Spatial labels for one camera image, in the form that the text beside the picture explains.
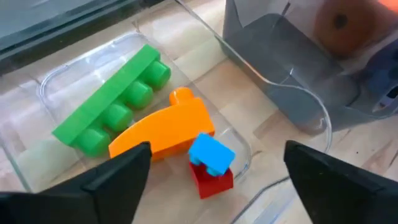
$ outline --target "transparent plastic tray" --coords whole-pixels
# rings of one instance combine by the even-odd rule
[[[168,106],[169,93],[178,86],[188,86],[203,98],[215,124],[215,138],[236,153],[231,166],[235,178],[233,189],[200,200],[186,154],[155,162],[133,223],[253,223],[260,214],[272,222],[295,195],[283,162],[285,141],[297,140],[322,151],[330,147],[330,120],[319,99],[307,90],[279,85],[318,105],[315,112],[319,120],[314,122],[322,127],[320,134],[304,134],[277,108],[272,110],[272,122],[261,124],[262,117],[269,117],[267,107],[275,106],[244,74],[256,71],[243,60],[232,62],[223,52],[232,49],[183,2],[169,1],[144,9],[130,26],[122,36],[39,78],[11,83],[13,87],[2,94],[0,103],[7,106],[1,108],[0,146],[4,160],[14,169],[9,175],[18,177],[22,186],[7,190],[40,192],[109,159],[87,158],[57,141],[51,131],[149,44],[161,52],[172,76],[155,93],[151,105],[135,111],[134,120]],[[249,125],[258,128],[252,131]],[[8,179],[0,176],[0,189]],[[270,189],[273,193],[265,194]]]

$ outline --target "blue object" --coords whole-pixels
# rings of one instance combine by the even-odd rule
[[[213,139],[208,134],[199,134],[189,149],[190,162],[207,166],[207,173],[213,177],[224,175],[235,159],[235,152]]]

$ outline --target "wooden table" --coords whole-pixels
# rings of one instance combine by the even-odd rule
[[[222,33],[224,0],[191,0],[186,3],[216,33]],[[6,136],[9,138],[8,140],[12,139],[11,141],[21,142],[23,144],[21,148],[29,147],[34,139],[27,136],[32,133],[24,133],[23,122],[18,119],[33,119],[41,116],[40,108],[32,103],[31,97],[34,97],[35,88],[44,79],[45,74],[51,69],[130,31],[142,32],[154,42],[159,43],[162,50],[175,61],[191,81],[194,81],[197,88],[251,144],[252,159],[255,165],[249,170],[249,175],[258,175],[259,180],[251,184],[243,184],[248,192],[247,195],[250,196],[242,195],[242,204],[248,203],[252,195],[257,193],[251,192],[251,189],[257,191],[258,188],[251,188],[251,186],[262,184],[260,179],[263,179],[264,176],[258,174],[257,170],[270,170],[269,175],[275,174],[275,176],[276,174],[278,176],[285,174],[286,170],[281,161],[284,140],[297,139],[314,147],[325,146],[324,136],[311,137],[296,130],[244,72],[226,58],[211,32],[172,1],[163,2],[148,9],[148,12],[143,15],[132,16],[33,64],[3,76],[0,81],[1,99],[6,99],[8,105],[0,111],[0,130],[3,130],[0,132],[2,134],[0,136]],[[398,180],[397,124],[398,117],[392,117],[334,133],[330,154],[371,172]],[[42,133],[43,136],[49,135],[53,128],[52,125],[45,123],[34,125],[37,127],[35,132]],[[4,133],[4,129],[7,128],[14,131]],[[34,135],[34,137],[39,138],[42,135]],[[76,167],[74,173],[58,177],[56,181],[59,182],[78,174],[82,171],[81,168]],[[6,159],[4,150],[0,150],[0,189],[24,190],[11,163]],[[252,223],[261,214],[264,207],[269,205],[269,200],[272,199],[268,195],[273,194],[274,191],[271,190],[264,194],[260,198],[260,202],[255,203],[253,208],[237,223]],[[171,206],[177,208],[184,205],[176,203]],[[215,215],[222,217],[217,218],[217,223],[231,219],[228,214],[207,210],[197,218],[197,223],[213,223],[215,219],[209,217]],[[168,218],[171,223],[175,222],[173,217]],[[285,212],[277,217],[276,223],[310,223],[310,220],[300,200],[296,197],[285,209]]]

